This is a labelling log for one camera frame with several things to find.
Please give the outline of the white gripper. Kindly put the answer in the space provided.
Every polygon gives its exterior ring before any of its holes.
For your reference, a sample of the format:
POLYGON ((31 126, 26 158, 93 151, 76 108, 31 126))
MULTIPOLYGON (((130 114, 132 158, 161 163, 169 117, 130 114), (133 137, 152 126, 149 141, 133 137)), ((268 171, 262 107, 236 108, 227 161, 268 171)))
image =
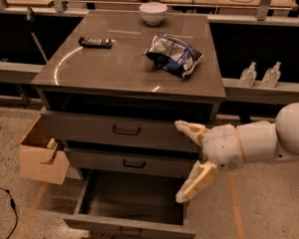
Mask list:
POLYGON ((234 170, 243 166, 242 147, 233 125, 225 124, 206 129, 206 126, 200 123, 176 120, 174 126, 198 146, 202 146, 202 155, 207 161, 197 161, 194 164, 188 179, 175 195, 177 203, 189 201, 208 187, 218 174, 218 168, 234 170))

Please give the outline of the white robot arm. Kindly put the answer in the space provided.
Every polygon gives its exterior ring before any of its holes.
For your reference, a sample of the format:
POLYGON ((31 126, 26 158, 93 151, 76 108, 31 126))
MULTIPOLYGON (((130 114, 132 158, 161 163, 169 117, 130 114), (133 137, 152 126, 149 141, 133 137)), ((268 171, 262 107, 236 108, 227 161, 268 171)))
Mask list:
POLYGON ((208 128, 177 120, 175 127, 201 148, 197 161, 175 196, 178 203, 192 199, 208 187, 218 172, 245 164, 281 163, 299 160, 299 103, 284 107, 275 122, 261 120, 234 126, 208 128))

